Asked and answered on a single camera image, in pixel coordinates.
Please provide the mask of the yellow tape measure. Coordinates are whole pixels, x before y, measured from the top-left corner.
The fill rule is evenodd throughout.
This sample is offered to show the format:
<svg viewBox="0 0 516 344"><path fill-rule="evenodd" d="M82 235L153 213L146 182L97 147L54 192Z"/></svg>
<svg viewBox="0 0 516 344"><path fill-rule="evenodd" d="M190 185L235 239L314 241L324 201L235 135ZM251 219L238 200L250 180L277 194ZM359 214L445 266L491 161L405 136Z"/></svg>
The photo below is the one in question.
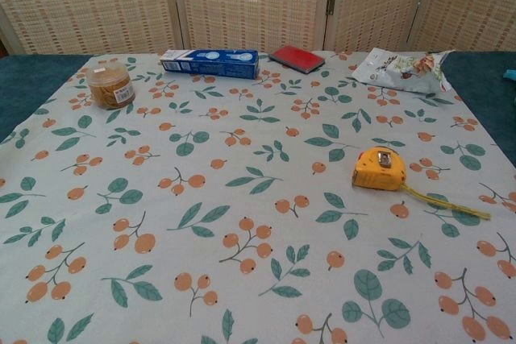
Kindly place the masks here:
<svg viewBox="0 0 516 344"><path fill-rule="evenodd" d="M405 191L428 204L466 213L486 221L491 219L491 214L485 211L431 197L411 188L407 184L406 166L403 158L395 150L388 147L371 147L360 153L352 173L352 184L366 189L391 192Z"/></svg>

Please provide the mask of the woven folding screen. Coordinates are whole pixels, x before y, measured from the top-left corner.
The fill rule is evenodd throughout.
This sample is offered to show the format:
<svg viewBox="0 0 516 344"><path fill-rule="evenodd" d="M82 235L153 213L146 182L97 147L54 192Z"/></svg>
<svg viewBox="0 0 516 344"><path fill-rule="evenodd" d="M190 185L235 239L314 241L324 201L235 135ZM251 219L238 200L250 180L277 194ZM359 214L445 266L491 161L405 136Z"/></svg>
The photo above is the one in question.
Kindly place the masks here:
<svg viewBox="0 0 516 344"><path fill-rule="evenodd" d="M0 0L11 54L516 51L516 0Z"/></svg>

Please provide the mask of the floral tablecloth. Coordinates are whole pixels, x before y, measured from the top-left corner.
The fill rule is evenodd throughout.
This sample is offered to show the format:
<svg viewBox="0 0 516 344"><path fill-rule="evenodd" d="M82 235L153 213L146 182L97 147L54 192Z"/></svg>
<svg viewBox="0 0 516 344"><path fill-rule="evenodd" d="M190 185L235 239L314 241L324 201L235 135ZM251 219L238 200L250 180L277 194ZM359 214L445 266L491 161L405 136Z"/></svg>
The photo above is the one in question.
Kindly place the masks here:
<svg viewBox="0 0 516 344"><path fill-rule="evenodd" d="M355 53L256 80L91 57L0 141L0 344L516 344L516 164ZM86 72L124 64L106 110ZM405 191L356 187L388 147Z"/></svg>

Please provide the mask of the blue toothpaste box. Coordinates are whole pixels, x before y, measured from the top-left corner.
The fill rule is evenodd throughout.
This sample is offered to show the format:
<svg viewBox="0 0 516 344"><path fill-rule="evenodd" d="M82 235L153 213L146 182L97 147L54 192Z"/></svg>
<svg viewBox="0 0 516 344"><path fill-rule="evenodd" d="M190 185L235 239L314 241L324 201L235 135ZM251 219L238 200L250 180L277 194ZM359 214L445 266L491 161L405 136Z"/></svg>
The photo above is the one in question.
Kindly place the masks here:
<svg viewBox="0 0 516 344"><path fill-rule="evenodd" d="M176 73L243 79L255 79L259 73L256 50L167 50L160 62L164 70Z"/></svg>

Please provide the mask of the clear jar of rubber bands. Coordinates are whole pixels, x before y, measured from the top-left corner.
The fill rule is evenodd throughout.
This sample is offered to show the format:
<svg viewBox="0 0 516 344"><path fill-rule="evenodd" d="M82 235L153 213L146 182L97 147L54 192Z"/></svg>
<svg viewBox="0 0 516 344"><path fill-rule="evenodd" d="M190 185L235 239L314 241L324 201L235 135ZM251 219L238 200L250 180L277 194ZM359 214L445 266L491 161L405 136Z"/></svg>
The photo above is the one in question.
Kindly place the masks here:
<svg viewBox="0 0 516 344"><path fill-rule="evenodd" d="M86 72L94 102L106 110L120 109L135 99L135 90L124 64L106 62Z"/></svg>

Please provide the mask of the blue padded table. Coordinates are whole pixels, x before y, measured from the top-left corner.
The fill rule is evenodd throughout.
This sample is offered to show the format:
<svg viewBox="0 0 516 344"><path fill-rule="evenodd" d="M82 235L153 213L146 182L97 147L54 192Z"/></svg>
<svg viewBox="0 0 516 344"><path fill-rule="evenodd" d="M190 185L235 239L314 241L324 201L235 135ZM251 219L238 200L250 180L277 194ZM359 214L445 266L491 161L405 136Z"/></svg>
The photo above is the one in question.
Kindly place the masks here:
<svg viewBox="0 0 516 344"><path fill-rule="evenodd" d="M0 141L30 117L89 59L19 55L0 59ZM516 164L516 52L452 52L444 73L495 143Z"/></svg>

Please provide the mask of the white snack bag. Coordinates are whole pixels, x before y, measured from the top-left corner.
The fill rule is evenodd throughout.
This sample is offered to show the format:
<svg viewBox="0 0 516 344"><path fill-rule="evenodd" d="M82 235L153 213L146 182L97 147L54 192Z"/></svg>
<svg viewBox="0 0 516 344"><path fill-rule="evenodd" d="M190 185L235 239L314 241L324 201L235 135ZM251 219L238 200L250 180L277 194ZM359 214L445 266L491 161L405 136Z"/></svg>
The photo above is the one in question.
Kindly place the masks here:
<svg viewBox="0 0 516 344"><path fill-rule="evenodd" d="M353 71L360 83L412 93L440 93L451 84L442 65L452 51L426 53L419 56L402 55L374 48Z"/></svg>

